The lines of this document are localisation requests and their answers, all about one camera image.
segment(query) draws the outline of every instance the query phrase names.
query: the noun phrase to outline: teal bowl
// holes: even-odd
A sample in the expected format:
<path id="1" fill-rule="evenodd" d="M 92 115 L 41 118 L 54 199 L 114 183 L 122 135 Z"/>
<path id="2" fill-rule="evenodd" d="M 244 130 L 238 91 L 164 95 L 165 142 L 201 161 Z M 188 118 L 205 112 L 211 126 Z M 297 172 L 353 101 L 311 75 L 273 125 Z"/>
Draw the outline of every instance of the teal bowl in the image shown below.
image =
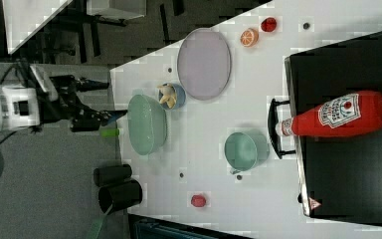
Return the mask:
<path id="1" fill-rule="evenodd" d="M 135 95 L 128 105 L 129 140 L 140 155 L 161 147 L 167 137 L 166 112 L 160 103 L 146 95 Z"/>
<path id="2" fill-rule="evenodd" d="M 231 173 L 248 171 L 269 157 L 266 137 L 253 129 L 247 132 L 234 132 L 225 142 L 225 156 L 232 166 Z"/>

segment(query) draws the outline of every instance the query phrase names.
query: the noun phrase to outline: black mug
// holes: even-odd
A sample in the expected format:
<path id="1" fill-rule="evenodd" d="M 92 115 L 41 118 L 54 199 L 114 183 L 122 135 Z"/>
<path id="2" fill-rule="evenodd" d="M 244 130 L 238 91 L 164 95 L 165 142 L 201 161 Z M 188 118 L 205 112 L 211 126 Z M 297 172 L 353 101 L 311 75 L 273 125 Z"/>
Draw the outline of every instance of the black mug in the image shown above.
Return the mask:
<path id="1" fill-rule="evenodd" d="M 142 201 L 142 189 L 136 180 L 128 180 L 119 184 L 101 187 L 98 191 L 98 204 L 102 212 L 110 214 L 123 210 Z"/>
<path id="2" fill-rule="evenodd" d="M 94 172 L 95 185 L 102 187 L 120 183 L 131 177 L 131 175 L 132 169 L 128 164 L 96 168 Z"/>

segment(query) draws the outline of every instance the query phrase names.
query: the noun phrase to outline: small bowl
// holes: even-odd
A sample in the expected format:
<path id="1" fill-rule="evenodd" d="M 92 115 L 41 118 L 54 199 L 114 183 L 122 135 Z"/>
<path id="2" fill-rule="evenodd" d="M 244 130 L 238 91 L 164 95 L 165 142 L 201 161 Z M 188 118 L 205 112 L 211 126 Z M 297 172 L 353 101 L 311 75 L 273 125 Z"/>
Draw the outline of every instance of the small bowl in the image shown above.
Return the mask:
<path id="1" fill-rule="evenodd" d="M 174 83 L 170 83 L 170 85 L 172 85 L 173 90 L 176 93 L 176 104 L 173 106 L 173 108 L 170 108 L 167 105 L 167 103 L 160 104 L 167 111 L 169 111 L 169 110 L 176 110 L 176 109 L 179 109 L 179 108 L 183 107 L 185 105 L 185 99 L 186 99 L 185 91 L 184 91 L 184 89 L 182 88 L 181 85 L 174 84 Z M 160 101 L 160 99 L 162 99 L 162 97 L 163 97 L 163 95 L 159 91 L 159 101 Z"/>

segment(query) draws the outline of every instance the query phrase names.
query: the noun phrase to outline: gray floor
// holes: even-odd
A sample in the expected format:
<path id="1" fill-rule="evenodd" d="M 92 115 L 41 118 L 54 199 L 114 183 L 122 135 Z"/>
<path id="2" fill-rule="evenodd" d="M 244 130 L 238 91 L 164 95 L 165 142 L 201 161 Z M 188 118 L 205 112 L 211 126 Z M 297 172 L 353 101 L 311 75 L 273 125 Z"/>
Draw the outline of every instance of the gray floor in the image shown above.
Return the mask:
<path id="1" fill-rule="evenodd" d="M 185 12 L 174 16 L 172 0 L 147 0 L 147 15 L 128 20 L 126 27 L 98 24 L 101 55 L 94 57 L 91 29 L 84 25 L 87 45 L 86 64 L 105 65 L 110 68 L 154 52 L 166 46 L 160 16 L 160 5 L 164 4 L 169 40 L 178 41 L 191 31 L 201 27 L 212 27 L 229 18 L 249 11 L 270 0 L 184 0 Z M 61 54 L 57 64 L 80 64 L 78 36 L 63 32 L 56 46 L 77 45 L 77 55 Z"/>
<path id="2" fill-rule="evenodd" d="M 0 76 L 7 67 L 0 64 Z M 75 74 L 103 82 L 109 77 L 104 67 L 46 68 L 52 75 Z M 96 110 L 113 109 L 111 90 L 81 95 Z M 36 135 L 19 131 L 1 150 L 5 166 L 0 178 L 0 238 L 86 238 L 93 220 L 102 215 L 93 171 L 120 163 L 117 138 L 72 133 L 63 120 Z M 124 212 L 112 214 L 99 238 L 127 238 L 127 228 Z"/>

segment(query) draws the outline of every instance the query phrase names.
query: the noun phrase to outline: round plate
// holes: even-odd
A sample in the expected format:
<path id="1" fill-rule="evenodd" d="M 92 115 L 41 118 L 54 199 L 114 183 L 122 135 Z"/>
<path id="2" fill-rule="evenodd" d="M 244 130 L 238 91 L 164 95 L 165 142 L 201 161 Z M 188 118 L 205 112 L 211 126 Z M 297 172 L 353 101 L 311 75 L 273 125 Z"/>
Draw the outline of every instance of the round plate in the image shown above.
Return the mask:
<path id="1" fill-rule="evenodd" d="M 219 96 L 231 73 L 231 54 L 222 34 L 206 28 L 191 32 L 181 45 L 177 67 L 191 97 L 206 101 Z"/>

